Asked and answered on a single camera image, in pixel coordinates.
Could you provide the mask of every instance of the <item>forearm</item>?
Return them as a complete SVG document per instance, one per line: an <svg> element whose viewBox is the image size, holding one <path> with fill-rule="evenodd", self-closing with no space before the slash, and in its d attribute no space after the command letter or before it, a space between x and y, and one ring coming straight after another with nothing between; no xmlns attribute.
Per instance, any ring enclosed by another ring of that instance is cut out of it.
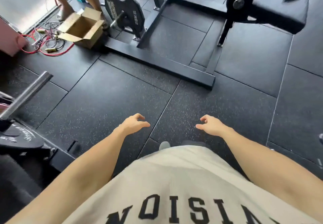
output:
<svg viewBox="0 0 323 224"><path fill-rule="evenodd" d="M71 163L7 224L60 224L110 180L125 134L116 128Z"/></svg>
<svg viewBox="0 0 323 224"><path fill-rule="evenodd" d="M239 135L232 128L224 130L221 136L255 185L311 216L320 213L315 206L322 207L323 183L315 175L288 157Z"/></svg>

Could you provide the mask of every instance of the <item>gym floor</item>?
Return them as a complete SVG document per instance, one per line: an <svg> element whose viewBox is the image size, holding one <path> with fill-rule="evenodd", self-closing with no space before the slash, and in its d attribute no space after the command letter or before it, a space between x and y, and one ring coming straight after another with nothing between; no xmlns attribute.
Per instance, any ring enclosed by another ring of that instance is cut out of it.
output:
<svg viewBox="0 0 323 224"><path fill-rule="evenodd" d="M70 1L80 9L76 0ZM147 17L153 0L139 2ZM219 22L170 5L143 46L204 71L221 30ZM223 140L194 127L209 114L323 179L323 145L318 140L323 133L322 22L321 0L310 0L307 25L295 36L267 25L235 23L216 66L212 91L124 57L78 46L59 57L20 53L8 58L0 71L0 90L17 97L43 71L53 74L18 117L63 149L78 141L71 152L75 156L128 116L144 115L151 127L126 138L115 173L158 150L162 141L175 146L185 139L206 141L241 170ZM117 30L111 35L123 42L132 37Z"/></svg>

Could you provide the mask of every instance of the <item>open cardboard box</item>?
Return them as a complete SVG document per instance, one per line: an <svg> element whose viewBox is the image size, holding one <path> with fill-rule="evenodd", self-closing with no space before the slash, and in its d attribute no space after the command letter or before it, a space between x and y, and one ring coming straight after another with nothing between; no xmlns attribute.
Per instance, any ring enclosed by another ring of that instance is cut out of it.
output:
<svg viewBox="0 0 323 224"><path fill-rule="evenodd" d="M102 12L87 7L81 15L72 13L58 27L58 31L62 32L59 38L91 49L103 34L104 20L101 20L101 14Z"/></svg>

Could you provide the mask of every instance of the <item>black metal frame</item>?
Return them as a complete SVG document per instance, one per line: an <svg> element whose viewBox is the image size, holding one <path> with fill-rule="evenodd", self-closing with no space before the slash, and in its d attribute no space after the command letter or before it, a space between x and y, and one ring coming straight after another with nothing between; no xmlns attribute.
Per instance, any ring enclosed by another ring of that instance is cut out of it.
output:
<svg viewBox="0 0 323 224"><path fill-rule="evenodd" d="M228 30L232 27L232 23L225 20L226 6L210 0L154 0L154 2L155 8L150 13L148 18L145 19L145 32L141 38L134 36L130 44L123 43L113 38L108 38L105 43L105 48L107 51L123 55L129 59L141 62L171 75L177 76L181 79L201 85L207 89L212 89L216 79L214 76L214 70L221 54L221 46L225 40ZM140 49L141 44L146 40L146 38L149 38L152 31L154 31L156 28L165 7L171 3L189 6L223 19L224 26L222 34L218 38L220 42L214 47L214 51L210 56L210 61L205 72L183 65L176 60L169 60L157 54Z"/></svg>

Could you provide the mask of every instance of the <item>cable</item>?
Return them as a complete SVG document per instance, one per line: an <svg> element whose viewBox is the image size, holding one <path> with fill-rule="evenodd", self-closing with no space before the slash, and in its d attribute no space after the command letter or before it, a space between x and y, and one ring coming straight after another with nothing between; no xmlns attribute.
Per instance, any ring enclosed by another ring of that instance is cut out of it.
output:
<svg viewBox="0 0 323 224"><path fill-rule="evenodd" d="M54 52L56 52L57 50L60 50L65 46L65 40L57 37L57 28L60 25L61 22L41 22L40 24L34 27L30 34L20 34L19 37L24 37L25 39L32 38L34 40L34 43L31 44L34 47L34 51L25 51L23 48L21 48L21 50L27 54L35 54L37 52L41 52L46 56L52 57L61 56L65 54L74 46L74 43L72 43L65 51L56 54L45 53L41 49L45 45L48 49L47 52L50 51L49 49L53 49Z"/></svg>

